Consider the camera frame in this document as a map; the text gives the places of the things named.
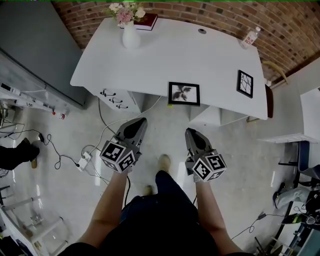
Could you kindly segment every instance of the red book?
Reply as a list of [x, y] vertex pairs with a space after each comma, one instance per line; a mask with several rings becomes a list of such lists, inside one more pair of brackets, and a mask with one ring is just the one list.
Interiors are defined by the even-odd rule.
[[151, 31], [157, 21], [158, 15], [155, 13], [146, 13], [143, 18], [141, 19], [141, 21], [134, 21], [134, 27], [137, 30], [149, 30]]

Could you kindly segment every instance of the power strip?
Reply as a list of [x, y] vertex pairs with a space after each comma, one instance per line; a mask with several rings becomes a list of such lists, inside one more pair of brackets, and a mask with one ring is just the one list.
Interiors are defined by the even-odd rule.
[[86, 167], [87, 167], [89, 161], [91, 160], [91, 158], [92, 157], [91, 157], [91, 155], [89, 155], [88, 152], [84, 152], [82, 158], [78, 162], [79, 167], [77, 167], [77, 168], [78, 168], [78, 170], [80, 172], [83, 172], [86, 169]]

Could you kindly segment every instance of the brick wall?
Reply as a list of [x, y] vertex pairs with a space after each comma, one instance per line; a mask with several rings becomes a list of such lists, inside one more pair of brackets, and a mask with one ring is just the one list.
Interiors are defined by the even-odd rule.
[[[54, 1], [62, 21], [85, 48], [101, 21], [108, 1]], [[145, 1], [151, 13], [209, 27], [239, 39], [256, 26], [261, 34], [254, 45], [261, 60], [279, 65], [286, 74], [320, 56], [320, 6], [312, 1]], [[263, 66], [264, 77], [279, 74]]]

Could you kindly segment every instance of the person's arm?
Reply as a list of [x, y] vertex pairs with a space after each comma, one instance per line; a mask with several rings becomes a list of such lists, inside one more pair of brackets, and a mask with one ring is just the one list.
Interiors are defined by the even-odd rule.
[[221, 255], [243, 252], [230, 239], [209, 182], [195, 183], [198, 215], [201, 226], [213, 237]]
[[127, 170], [123, 173], [113, 173], [109, 185], [94, 210], [89, 227], [78, 242], [98, 248], [107, 234], [119, 225], [127, 175]]

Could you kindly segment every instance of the flower vase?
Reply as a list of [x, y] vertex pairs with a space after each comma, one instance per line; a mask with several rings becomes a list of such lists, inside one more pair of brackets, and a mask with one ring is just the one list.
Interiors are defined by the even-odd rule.
[[130, 21], [127, 24], [124, 24], [124, 31], [122, 35], [122, 42], [125, 48], [135, 49], [140, 45], [140, 35], [135, 28], [134, 21]]

